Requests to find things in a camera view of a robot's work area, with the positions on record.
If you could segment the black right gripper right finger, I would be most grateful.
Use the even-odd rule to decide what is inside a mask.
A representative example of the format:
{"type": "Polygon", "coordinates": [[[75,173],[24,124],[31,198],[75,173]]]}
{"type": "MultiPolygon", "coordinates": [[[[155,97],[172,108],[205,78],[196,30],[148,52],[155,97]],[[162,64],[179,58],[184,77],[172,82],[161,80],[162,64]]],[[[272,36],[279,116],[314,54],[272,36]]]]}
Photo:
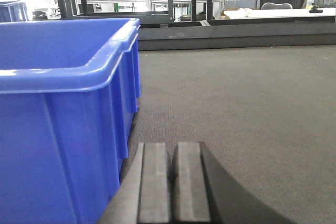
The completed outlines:
{"type": "Polygon", "coordinates": [[[292,223],[246,190],[204,142],[179,142],[173,156],[173,223],[292,223]]]}

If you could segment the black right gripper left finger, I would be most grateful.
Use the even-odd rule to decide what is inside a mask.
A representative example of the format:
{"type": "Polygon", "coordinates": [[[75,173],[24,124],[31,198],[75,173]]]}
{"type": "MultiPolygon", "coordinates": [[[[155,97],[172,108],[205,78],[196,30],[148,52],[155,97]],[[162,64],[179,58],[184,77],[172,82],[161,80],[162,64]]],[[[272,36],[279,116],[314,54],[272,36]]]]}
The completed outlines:
{"type": "Polygon", "coordinates": [[[164,143],[139,143],[122,184],[97,223],[170,223],[164,143]]]}

